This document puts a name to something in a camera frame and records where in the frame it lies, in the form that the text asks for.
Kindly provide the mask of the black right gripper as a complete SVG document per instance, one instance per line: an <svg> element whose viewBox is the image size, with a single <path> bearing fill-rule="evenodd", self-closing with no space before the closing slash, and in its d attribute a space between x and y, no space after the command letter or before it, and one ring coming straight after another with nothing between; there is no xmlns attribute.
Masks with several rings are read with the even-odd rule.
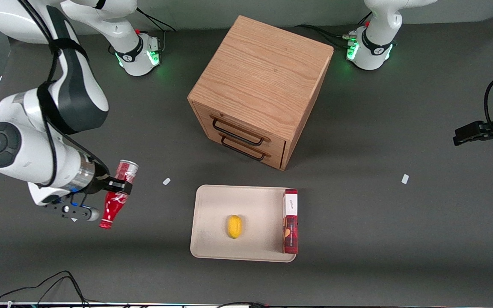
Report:
<svg viewBox="0 0 493 308"><path fill-rule="evenodd" d="M104 168L101 164L94 164L94 167L94 177L89 185L85 187L85 194L90 195L100 191L107 191L108 186L108 192L131 195L133 184L126 180L108 181L107 178L110 177L110 174L108 173L107 168Z"/></svg>

